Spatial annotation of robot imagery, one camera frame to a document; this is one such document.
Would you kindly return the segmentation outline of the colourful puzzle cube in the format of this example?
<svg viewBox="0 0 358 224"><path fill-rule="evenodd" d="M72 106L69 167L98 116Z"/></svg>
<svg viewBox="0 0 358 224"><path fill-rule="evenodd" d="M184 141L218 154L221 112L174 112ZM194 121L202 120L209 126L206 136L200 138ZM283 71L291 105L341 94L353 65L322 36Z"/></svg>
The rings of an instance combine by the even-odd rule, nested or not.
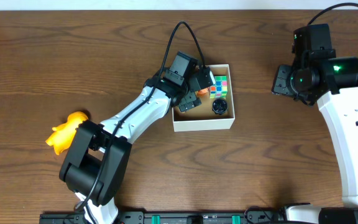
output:
<svg viewBox="0 0 358 224"><path fill-rule="evenodd" d="M218 75L214 79L215 84L209 88L209 97L211 99L225 98L228 93L227 76Z"/></svg>

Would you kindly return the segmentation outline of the white cardboard box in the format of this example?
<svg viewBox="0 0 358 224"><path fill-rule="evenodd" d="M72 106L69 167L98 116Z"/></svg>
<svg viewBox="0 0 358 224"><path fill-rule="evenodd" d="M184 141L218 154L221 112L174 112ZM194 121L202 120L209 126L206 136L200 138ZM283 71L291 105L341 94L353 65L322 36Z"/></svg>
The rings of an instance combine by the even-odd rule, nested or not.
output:
<svg viewBox="0 0 358 224"><path fill-rule="evenodd" d="M219 115L213 111L213 101L208 93L199 96L201 105L181 112L177 107L172 109L173 129L180 131L205 131L215 129L230 129L236 116L234 111L234 101L232 96L231 74L228 64L210 65L211 71L215 76L226 76L227 95L224 98L227 101L227 110Z"/></svg>

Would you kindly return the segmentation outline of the black round gear toy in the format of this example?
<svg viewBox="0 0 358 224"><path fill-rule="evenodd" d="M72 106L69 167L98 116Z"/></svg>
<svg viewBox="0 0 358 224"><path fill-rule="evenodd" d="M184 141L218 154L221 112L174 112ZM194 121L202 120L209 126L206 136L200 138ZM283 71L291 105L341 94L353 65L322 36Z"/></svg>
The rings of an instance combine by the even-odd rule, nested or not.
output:
<svg viewBox="0 0 358 224"><path fill-rule="evenodd" d="M224 98L216 98L212 104L212 111L215 114L222 115L228 109L227 101Z"/></svg>

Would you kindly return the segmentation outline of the yellow plush duck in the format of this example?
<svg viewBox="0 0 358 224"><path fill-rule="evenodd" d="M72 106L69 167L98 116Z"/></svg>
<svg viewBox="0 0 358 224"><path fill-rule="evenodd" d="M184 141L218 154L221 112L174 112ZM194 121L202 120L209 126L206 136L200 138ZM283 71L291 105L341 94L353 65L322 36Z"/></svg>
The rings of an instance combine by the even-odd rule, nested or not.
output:
<svg viewBox="0 0 358 224"><path fill-rule="evenodd" d="M207 94L208 92L209 92L209 89L208 89L208 88L204 88L204 89L202 89L202 90L199 90L196 95L197 95L197 96L203 96L203 95Z"/></svg>

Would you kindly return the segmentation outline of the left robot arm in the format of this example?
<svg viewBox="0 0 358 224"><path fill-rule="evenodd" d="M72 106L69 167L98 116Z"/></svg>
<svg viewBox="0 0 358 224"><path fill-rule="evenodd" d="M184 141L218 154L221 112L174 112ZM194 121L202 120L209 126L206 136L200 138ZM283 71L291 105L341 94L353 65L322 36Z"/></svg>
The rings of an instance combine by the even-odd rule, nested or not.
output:
<svg viewBox="0 0 358 224"><path fill-rule="evenodd" d="M73 213L62 223L114 223L118 210L114 196L119 190L135 140L170 108L178 106L212 78L209 67L177 53L171 67L162 67L145 81L140 95L117 115L95 124L86 120L75 130L59 178L80 198Z"/></svg>

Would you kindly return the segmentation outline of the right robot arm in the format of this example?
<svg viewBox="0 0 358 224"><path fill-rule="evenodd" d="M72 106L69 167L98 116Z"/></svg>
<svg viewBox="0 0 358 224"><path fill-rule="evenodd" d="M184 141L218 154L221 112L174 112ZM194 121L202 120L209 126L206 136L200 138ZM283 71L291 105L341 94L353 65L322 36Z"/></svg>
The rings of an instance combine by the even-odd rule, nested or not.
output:
<svg viewBox="0 0 358 224"><path fill-rule="evenodd" d="M341 175L343 207L283 209L285 223L358 223L358 58L336 56L327 24L294 31L292 65L280 65L272 93L317 105L328 126Z"/></svg>

